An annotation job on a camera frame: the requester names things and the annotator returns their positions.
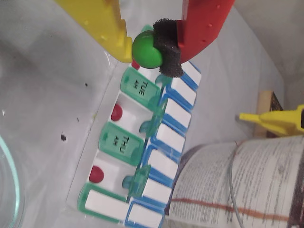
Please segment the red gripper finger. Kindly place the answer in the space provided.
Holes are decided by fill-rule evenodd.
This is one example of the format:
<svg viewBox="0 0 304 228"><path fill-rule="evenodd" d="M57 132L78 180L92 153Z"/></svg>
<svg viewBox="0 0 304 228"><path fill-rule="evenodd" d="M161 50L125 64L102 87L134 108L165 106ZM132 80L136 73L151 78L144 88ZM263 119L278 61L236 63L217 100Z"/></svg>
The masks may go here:
<svg viewBox="0 0 304 228"><path fill-rule="evenodd" d="M218 37L233 4L233 0L185 0L180 20L156 21L153 46L162 56L160 73L181 77L181 65Z"/></svg>

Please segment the spare gripper yellow finger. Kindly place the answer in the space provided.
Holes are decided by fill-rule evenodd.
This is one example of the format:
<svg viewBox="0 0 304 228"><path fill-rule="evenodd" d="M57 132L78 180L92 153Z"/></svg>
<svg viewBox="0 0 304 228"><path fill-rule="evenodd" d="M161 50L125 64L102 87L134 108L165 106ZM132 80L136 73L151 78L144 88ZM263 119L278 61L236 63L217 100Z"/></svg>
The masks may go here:
<svg viewBox="0 0 304 228"><path fill-rule="evenodd" d="M280 137L295 135L295 110L271 111L263 114L240 113L239 119L258 124Z"/></svg>

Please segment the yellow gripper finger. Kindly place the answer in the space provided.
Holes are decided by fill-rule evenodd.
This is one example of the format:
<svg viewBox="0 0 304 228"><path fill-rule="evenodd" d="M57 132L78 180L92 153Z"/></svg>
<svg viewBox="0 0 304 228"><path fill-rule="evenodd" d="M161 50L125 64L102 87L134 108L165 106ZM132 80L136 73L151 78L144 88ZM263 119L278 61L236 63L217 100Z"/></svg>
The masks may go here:
<svg viewBox="0 0 304 228"><path fill-rule="evenodd" d="M132 38L127 36L117 0L57 0L56 3L111 56L132 62Z"/></svg>

